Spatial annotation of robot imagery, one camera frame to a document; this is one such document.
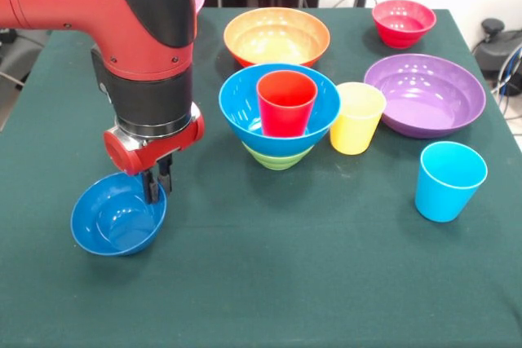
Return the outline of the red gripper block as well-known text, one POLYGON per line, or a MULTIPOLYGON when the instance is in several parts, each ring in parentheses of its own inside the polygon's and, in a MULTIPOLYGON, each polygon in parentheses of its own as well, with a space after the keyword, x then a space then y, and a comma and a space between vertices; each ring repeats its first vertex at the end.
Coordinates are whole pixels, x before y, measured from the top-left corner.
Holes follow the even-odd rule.
POLYGON ((166 195, 172 192, 170 168, 172 152, 182 151, 199 141, 205 131, 202 115, 191 119, 179 133, 162 139, 137 139, 114 126, 103 134, 105 149, 113 164, 128 175, 140 172, 144 199, 147 204, 156 204, 159 199, 158 183, 150 170, 158 163, 158 181, 166 195))

